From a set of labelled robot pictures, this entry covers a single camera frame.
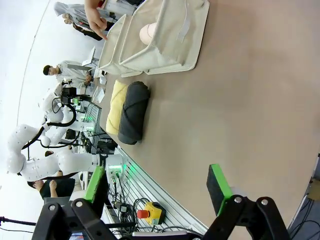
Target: white wall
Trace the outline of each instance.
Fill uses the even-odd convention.
[[[102,41],[84,36],[64,24],[53,11],[54,2],[0,1],[0,21],[5,23],[2,28],[5,31],[0,37],[0,216],[9,219],[36,222],[43,205],[39,193],[31,189],[22,177],[4,174],[6,169],[3,164],[8,135],[17,123],[39,127],[43,113],[38,108],[38,102],[56,84],[54,76],[43,75],[43,67],[47,64],[55,66],[64,60],[82,62],[94,45],[96,57],[99,57],[103,47]],[[63,2],[83,3],[83,0]],[[38,143],[30,148],[32,157],[42,157],[44,152],[45,149]],[[10,223],[4,223],[1,227],[33,230],[33,227]],[[31,234],[0,230],[1,239],[28,240]]]

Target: desk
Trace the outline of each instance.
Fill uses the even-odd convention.
[[[151,99],[142,143],[113,139],[207,226],[212,163],[251,200],[272,197],[287,225],[319,152],[319,11],[316,0],[211,0],[194,70],[118,78],[145,82]],[[116,78],[100,104],[104,129]]]

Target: round object in bag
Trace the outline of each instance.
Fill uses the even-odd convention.
[[[147,24],[140,30],[140,39],[145,45],[149,45],[154,37],[157,23]]]

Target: white shirt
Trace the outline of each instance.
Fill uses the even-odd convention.
[[[62,83],[64,79],[66,81],[72,81],[70,84],[71,87],[80,89],[84,86],[84,83],[86,81],[86,76],[89,74],[88,71],[84,70],[78,70],[78,69],[72,69],[68,68],[68,64],[74,64],[74,65],[80,65],[81,63],[76,61],[63,61],[60,64],[58,64],[58,68],[61,71],[61,74],[55,75],[56,80],[59,83]]]

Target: red button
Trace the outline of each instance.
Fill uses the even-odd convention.
[[[138,217],[138,219],[146,219],[150,216],[150,213],[147,210],[138,210],[136,216]]]

